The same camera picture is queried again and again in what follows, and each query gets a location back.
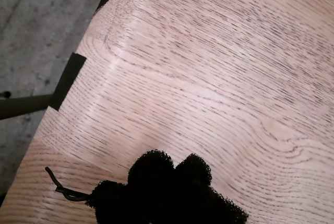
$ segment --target concrete floor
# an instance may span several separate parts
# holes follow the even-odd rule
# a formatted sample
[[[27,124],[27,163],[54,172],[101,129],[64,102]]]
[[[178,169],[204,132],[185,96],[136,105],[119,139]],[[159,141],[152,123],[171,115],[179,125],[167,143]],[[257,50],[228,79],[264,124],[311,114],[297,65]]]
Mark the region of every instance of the concrete floor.
[[[100,0],[0,0],[0,92],[52,93]],[[0,194],[8,190],[44,112],[0,121]]]

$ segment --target wooden surface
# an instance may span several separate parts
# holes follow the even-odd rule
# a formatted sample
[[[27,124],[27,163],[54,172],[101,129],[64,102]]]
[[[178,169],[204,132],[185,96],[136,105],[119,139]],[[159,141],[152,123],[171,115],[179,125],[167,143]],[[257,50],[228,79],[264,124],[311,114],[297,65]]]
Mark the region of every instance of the wooden surface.
[[[95,223],[83,203],[143,152],[191,152],[248,223],[334,223],[334,0],[110,0],[49,108],[0,223]]]

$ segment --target black foam sponge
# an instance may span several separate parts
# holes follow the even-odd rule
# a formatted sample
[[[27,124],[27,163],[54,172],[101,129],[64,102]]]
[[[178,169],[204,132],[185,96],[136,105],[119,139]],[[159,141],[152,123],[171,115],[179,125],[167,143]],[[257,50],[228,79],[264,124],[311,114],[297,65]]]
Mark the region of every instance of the black foam sponge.
[[[131,167],[128,184],[101,182],[86,204],[99,224],[243,224],[248,214],[211,186],[209,166],[195,154],[176,168],[166,153],[143,154]]]

